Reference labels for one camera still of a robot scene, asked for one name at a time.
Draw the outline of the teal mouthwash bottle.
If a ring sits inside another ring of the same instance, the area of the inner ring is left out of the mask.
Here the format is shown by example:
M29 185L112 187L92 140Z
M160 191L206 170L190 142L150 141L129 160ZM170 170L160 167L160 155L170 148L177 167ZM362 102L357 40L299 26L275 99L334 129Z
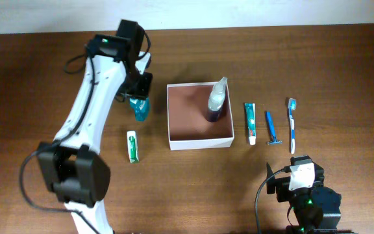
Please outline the teal mouthwash bottle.
M150 111L149 98L145 100L130 98L129 104L134 111L136 120L144 122Z

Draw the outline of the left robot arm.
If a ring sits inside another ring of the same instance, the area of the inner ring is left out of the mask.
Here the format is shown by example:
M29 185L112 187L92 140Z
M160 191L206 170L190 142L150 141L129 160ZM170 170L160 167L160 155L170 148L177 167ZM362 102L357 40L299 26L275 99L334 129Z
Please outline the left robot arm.
M110 168L100 157L101 138L113 101L149 97L148 38L135 21L121 20L114 36L97 34L85 47L85 76L63 126L36 156L45 185L69 213L79 233L113 233L104 198Z

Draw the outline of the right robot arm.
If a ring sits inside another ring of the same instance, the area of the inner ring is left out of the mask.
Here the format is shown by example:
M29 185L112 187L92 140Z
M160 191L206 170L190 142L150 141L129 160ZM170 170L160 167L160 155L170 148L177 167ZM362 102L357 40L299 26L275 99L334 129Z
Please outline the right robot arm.
M308 155L292 157L282 171L288 177L276 178L267 167L267 193L275 194L279 203L288 202L297 224L286 227L286 233L337 233L341 218L342 196L324 185L324 169Z

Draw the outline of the green white small box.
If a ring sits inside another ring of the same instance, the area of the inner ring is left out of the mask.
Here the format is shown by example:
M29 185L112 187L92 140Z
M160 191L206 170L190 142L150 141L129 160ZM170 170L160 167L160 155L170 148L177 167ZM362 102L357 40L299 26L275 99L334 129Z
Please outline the green white small box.
M127 131L127 147L130 163L138 163L138 141L135 131Z

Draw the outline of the clear spray bottle purple liquid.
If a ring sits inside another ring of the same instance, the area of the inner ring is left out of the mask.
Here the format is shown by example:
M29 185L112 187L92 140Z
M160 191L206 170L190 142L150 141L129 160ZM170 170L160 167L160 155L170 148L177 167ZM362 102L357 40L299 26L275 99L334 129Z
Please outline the clear spray bottle purple liquid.
M206 113L206 120L209 122L216 122L220 117L226 96L227 80L227 77L223 77L212 87Z

